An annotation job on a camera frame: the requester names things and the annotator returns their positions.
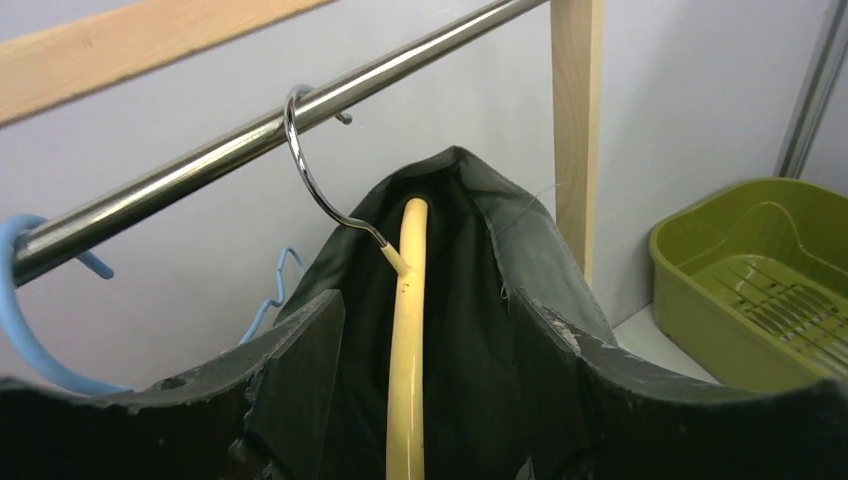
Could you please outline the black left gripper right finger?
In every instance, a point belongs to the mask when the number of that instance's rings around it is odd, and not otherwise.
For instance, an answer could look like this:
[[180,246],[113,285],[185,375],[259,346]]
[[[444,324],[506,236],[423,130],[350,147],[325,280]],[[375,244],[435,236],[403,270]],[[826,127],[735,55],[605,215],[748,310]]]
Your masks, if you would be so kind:
[[762,394],[647,362],[515,294],[509,320],[539,479],[843,479],[847,385]]

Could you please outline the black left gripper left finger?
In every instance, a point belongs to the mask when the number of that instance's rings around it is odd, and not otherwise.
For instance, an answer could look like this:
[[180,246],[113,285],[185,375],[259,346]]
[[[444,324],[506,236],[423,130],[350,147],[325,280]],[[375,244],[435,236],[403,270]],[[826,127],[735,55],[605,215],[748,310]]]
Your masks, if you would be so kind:
[[345,311],[328,290],[280,325],[143,392],[1,382],[5,479],[313,479]]

